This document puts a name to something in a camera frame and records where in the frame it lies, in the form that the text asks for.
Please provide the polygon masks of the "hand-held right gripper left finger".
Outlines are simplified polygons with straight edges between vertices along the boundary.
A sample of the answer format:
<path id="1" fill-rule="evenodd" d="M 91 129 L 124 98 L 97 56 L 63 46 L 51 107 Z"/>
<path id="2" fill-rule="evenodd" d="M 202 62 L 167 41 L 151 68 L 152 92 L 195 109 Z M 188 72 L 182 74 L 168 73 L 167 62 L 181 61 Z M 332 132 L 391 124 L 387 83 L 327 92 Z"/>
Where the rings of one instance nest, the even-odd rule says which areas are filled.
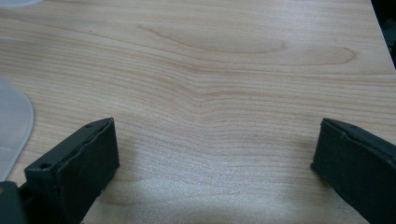
<path id="1" fill-rule="evenodd" d="M 114 119 L 84 125 L 24 169 L 28 219 L 80 224 L 119 166 Z"/>

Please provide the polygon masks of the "translucent white plastic sheet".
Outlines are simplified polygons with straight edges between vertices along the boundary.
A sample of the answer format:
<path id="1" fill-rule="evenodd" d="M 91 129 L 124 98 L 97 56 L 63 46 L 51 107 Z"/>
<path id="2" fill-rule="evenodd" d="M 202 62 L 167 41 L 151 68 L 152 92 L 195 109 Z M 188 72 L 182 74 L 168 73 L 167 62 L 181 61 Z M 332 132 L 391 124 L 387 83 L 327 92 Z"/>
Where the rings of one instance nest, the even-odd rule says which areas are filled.
<path id="1" fill-rule="evenodd" d="M 29 139 L 34 110 L 29 98 L 0 78 L 0 181 L 5 181 Z"/>
<path id="2" fill-rule="evenodd" d="M 42 0 L 0 0 L 0 7 L 26 7 Z"/>

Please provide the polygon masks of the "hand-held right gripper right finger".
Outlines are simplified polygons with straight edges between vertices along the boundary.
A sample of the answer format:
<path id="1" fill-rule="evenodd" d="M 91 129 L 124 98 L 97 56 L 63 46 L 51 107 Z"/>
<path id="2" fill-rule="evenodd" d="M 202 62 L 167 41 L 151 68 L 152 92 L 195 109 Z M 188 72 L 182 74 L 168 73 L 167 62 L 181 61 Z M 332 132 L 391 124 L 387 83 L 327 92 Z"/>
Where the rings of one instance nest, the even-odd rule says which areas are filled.
<path id="1" fill-rule="evenodd" d="M 335 119 L 320 124 L 311 168 L 370 224 L 396 224 L 396 146 Z"/>

